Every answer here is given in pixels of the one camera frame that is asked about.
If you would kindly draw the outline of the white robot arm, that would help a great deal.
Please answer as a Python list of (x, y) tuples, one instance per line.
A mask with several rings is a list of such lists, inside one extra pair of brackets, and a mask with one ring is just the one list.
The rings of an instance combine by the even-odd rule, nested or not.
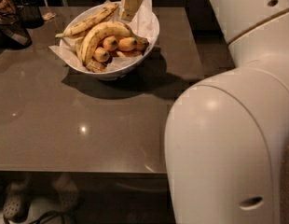
[(235, 64), (185, 90), (164, 146), (176, 224), (282, 224), (289, 0), (209, 0)]

